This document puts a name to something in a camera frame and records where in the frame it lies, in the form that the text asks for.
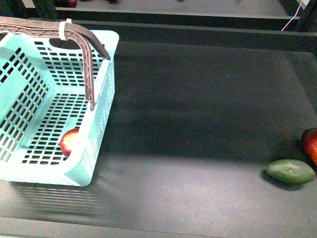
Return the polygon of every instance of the shopping basket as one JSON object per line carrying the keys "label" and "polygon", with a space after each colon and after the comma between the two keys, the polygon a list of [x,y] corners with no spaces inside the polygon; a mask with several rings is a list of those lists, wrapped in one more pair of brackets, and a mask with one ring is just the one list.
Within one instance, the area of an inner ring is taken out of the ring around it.
{"label": "shopping basket", "polygon": [[[0,17],[1,32],[8,34],[0,42],[0,179],[88,185],[114,96],[119,36],[9,17]],[[56,48],[50,38],[81,49]],[[65,158],[59,141],[75,127],[80,143]]]}

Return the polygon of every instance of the apple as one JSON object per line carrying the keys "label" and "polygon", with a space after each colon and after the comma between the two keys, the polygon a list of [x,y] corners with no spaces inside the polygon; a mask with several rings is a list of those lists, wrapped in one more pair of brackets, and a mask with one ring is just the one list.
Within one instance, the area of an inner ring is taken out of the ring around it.
{"label": "apple", "polygon": [[303,150],[317,165],[317,128],[306,129],[302,135]]}
{"label": "apple", "polygon": [[57,2],[61,5],[61,7],[75,8],[78,0],[57,0]]}
{"label": "apple", "polygon": [[78,131],[79,128],[71,129],[60,140],[60,150],[66,158],[70,156],[71,150],[78,144]]}

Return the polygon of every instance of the upper shelf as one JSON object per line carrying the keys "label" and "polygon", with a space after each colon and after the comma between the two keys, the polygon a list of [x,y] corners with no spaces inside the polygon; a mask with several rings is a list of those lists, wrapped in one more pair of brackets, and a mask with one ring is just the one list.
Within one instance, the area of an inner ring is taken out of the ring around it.
{"label": "upper shelf", "polygon": [[115,4],[105,0],[79,0],[76,8],[57,9],[210,16],[287,16],[277,0],[119,0]]}

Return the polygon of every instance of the light blue plastic basket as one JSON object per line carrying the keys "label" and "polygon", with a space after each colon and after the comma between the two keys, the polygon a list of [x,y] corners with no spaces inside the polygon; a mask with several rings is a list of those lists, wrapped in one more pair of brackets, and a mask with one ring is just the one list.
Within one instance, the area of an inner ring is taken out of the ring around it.
{"label": "light blue plastic basket", "polygon": [[[90,183],[114,96],[119,36],[92,31],[111,60],[93,52],[96,106],[85,101],[81,50],[47,38],[8,34],[0,42],[0,179],[86,186]],[[59,141],[80,127],[81,143],[66,159]]]}

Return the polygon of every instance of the basket mesh grid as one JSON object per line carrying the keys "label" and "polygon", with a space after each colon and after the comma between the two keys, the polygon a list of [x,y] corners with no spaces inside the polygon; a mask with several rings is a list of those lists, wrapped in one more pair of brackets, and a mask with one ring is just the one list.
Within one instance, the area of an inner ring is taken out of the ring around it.
{"label": "basket mesh grid", "polygon": [[[57,85],[84,86],[82,53],[56,53],[51,48],[45,47],[43,42],[34,42],[45,64]],[[95,49],[92,49],[94,79],[103,62]]]}
{"label": "basket mesh grid", "polygon": [[27,80],[27,85],[0,124],[0,160],[6,162],[49,90],[21,48],[0,68],[0,87],[15,70]]}
{"label": "basket mesh grid", "polygon": [[80,127],[86,107],[85,95],[56,94],[22,163],[58,165],[66,160],[59,146],[62,129],[69,118],[75,119],[76,127]]}

